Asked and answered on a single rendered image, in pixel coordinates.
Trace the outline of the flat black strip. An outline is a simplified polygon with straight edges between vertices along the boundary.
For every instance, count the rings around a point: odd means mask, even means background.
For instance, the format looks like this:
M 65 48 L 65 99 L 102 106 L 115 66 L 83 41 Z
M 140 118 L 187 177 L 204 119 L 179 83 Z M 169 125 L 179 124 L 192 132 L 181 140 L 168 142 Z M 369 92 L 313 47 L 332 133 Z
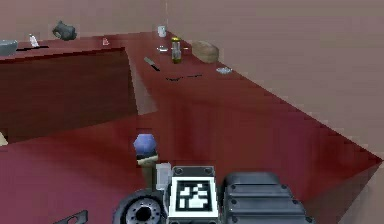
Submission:
M 24 52 L 24 51 L 37 50 L 37 49 L 47 49 L 47 48 L 49 48 L 49 46 L 18 48 L 16 49 L 16 52 Z

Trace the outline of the grey metal bowl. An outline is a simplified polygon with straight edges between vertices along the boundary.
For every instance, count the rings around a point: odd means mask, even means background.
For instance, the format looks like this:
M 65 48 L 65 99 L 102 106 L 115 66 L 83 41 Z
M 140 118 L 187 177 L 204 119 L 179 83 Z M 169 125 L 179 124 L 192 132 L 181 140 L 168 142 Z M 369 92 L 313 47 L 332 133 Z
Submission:
M 0 56 L 10 56 L 16 52 L 17 48 L 16 40 L 0 40 Z

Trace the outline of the tan bread loaf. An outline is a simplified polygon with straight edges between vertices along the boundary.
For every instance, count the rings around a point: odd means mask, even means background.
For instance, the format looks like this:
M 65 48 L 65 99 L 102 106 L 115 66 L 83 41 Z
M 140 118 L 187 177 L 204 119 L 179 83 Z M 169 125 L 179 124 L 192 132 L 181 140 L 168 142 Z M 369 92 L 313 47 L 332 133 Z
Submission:
M 204 63 L 215 63 L 219 59 L 219 49 L 206 41 L 194 41 L 192 54 Z

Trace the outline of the thin black utensil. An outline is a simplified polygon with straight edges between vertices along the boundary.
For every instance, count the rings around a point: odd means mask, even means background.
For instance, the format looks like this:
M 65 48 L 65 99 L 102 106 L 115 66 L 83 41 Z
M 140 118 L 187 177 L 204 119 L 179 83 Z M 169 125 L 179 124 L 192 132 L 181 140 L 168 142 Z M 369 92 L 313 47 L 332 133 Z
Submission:
M 185 78 L 196 78 L 196 77 L 202 77 L 202 74 L 195 74 L 195 75 L 187 75 L 187 76 L 180 76 L 180 77 L 174 77 L 174 78 L 169 78 L 169 77 L 166 77 L 165 79 L 167 81 L 171 81 L 171 82 L 177 82 L 181 79 L 185 79 Z

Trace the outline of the dark red kitchen counter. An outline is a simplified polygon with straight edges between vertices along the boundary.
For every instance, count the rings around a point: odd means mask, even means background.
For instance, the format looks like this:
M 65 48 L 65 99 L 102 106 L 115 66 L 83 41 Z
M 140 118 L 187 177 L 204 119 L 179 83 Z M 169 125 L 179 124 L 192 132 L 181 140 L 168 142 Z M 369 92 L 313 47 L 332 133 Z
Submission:
M 190 53 L 175 64 L 163 44 L 144 32 L 0 58 L 0 224 L 54 224 L 81 210 L 89 224 L 111 224 L 144 186 L 141 133 L 163 162 L 212 165 L 218 177 L 271 171 L 318 224 L 337 224 L 380 159 L 238 73 Z

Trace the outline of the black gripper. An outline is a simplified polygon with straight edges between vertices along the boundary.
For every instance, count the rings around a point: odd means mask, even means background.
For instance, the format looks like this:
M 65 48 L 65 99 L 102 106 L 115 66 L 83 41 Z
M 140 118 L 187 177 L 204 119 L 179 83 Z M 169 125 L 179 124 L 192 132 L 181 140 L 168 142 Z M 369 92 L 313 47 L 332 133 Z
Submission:
M 161 191 L 138 190 L 120 201 L 112 224 L 166 224 Z

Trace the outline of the yellow capped glass bottle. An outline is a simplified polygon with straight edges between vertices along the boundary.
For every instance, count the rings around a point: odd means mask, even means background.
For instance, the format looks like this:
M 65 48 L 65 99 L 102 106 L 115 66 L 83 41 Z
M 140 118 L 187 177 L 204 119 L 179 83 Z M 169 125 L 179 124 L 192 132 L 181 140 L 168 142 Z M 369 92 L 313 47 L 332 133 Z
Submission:
M 178 37 L 172 37 L 172 61 L 177 64 L 181 62 L 181 40 Z

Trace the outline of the black handled meat cleaver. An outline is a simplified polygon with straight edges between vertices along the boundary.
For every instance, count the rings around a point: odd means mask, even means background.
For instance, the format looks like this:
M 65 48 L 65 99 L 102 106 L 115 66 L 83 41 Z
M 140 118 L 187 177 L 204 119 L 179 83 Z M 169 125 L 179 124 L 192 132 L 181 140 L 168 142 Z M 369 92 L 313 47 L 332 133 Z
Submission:
M 148 57 L 144 57 L 144 61 L 146 63 L 148 63 L 155 71 L 160 71 L 160 69 L 156 66 L 156 64 L 154 63 L 154 61 L 152 61 L 150 58 Z

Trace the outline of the dark grey kettle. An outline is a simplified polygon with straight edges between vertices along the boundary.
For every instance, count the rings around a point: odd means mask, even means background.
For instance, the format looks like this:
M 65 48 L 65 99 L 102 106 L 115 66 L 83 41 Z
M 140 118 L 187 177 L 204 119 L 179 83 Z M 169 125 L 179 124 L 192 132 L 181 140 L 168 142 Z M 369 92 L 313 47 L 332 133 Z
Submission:
M 66 25 L 62 21 L 57 23 L 53 28 L 52 33 L 55 37 L 63 41 L 75 40 L 77 37 L 76 29 L 73 26 Z

